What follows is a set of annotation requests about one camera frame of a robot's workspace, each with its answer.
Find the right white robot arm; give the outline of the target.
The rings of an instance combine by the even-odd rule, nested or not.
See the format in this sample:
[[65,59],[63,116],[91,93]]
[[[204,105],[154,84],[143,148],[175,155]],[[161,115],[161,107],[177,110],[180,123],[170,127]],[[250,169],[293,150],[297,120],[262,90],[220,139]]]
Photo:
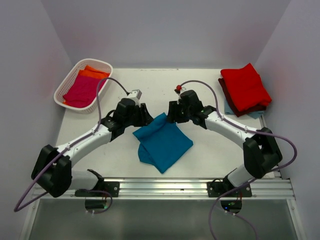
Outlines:
[[240,124],[218,113],[216,107],[203,106],[194,90],[176,90],[178,100],[170,101],[167,121],[187,123],[218,133],[243,150],[243,164],[228,173],[222,180],[224,192],[248,181],[261,179],[283,159],[272,131],[267,127],[255,129]]

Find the teal blue t shirt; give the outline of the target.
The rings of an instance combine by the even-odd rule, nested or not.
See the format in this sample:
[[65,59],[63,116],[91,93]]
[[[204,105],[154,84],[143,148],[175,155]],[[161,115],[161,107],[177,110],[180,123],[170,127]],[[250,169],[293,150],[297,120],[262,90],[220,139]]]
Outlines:
[[165,113],[134,131],[133,135],[140,142],[137,152],[139,161],[154,166],[161,174],[194,145],[176,123],[167,121]]

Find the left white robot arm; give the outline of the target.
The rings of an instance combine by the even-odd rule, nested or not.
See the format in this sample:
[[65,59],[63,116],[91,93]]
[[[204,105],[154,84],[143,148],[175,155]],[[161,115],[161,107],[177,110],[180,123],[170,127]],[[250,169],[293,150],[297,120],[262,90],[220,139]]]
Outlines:
[[145,103],[122,98],[116,109],[100,117],[98,123],[82,136],[57,147],[49,144],[44,146],[31,179],[54,198],[68,190],[104,195],[107,187],[99,173],[92,169],[74,171],[73,167],[95,149],[122,135],[127,127],[144,127],[152,121]]

